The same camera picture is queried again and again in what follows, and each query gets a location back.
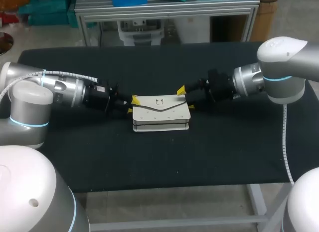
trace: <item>wire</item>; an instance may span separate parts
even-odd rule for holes
[[[85,79],[85,80],[90,80],[93,82],[98,82],[98,79],[95,77],[91,76],[85,76],[85,75],[80,75],[80,74],[75,74],[75,73],[70,73],[70,72],[63,72],[63,71],[37,71],[30,73],[28,75],[22,76],[11,82],[8,86],[5,87],[5,89],[1,92],[0,94],[0,103],[2,102],[3,97],[6,95],[6,93],[9,91],[11,87],[13,87],[15,84],[18,82],[25,80],[29,77],[37,77],[38,75],[61,75],[61,76],[69,76],[69,77],[76,77],[80,79]]]
[[[286,166],[287,175],[289,181],[292,185],[295,184],[293,177],[291,176],[288,159],[287,159],[287,151],[286,151],[286,127],[287,127],[287,104],[284,104],[284,116],[283,116],[283,157]]]

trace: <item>white container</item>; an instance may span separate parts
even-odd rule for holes
[[[210,42],[209,16],[175,18],[174,24],[181,43]]]
[[[118,21],[118,31],[120,40],[124,42],[124,46],[135,46],[150,42],[151,45],[160,45],[164,37],[164,22],[160,21],[160,28],[156,30],[145,31],[122,31],[121,21]]]

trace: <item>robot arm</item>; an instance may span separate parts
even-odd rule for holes
[[[265,90],[278,104],[299,100],[305,79],[319,81],[319,44],[290,37],[276,37],[263,43],[257,52]]]
[[[258,63],[238,67],[232,76],[211,70],[208,79],[184,85],[177,94],[205,89],[206,94],[217,102],[265,90],[271,101],[289,104],[304,94],[305,79],[319,81],[319,44],[276,37],[264,42],[257,56]]]
[[[52,91],[54,103],[69,107],[83,104],[88,108],[102,110],[106,114],[113,109],[127,112],[132,107],[132,97],[121,95],[118,92],[118,85],[110,87],[105,80],[78,74],[71,77],[66,76],[68,73],[59,71],[53,71],[54,75],[52,75],[52,71],[14,62],[7,62],[1,70],[0,92],[15,79],[35,72],[43,73],[26,80]],[[90,80],[91,83],[85,84],[84,80]]]

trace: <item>table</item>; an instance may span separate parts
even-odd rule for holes
[[[259,0],[148,0],[138,6],[113,7],[112,0],[76,0],[75,14],[86,46],[90,46],[87,22],[164,19],[181,16],[248,15],[242,41],[249,41]]]
[[[19,63],[108,78],[124,93],[161,95],[206,77],[214,67],[231,75],[234,68],[257,61],[259,45],[36,49],[24,51]],[[318,111],[318,99],[306,83],[304,96],[288,105],[287,156],[295,180],[319,165]],[[280,221],[290,191],[285,184],[266,210],[258,185],[289,182],[282,160],[282,122],[282,106],[264,93],[194,111],[190,129],[174,132],[135,133],[131,118],[114,114],[105,119],[100,111],[54,105],[40,151],[74,192],[242,184],[248,185],[256,213],[97,224],[92,231],[258,223],[259,232],[268,232]]]

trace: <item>stacked box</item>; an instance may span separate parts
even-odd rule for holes
[[[19,8],[19,14],[28,14],[29,25],[68,24],[70,0],[30,0]]]

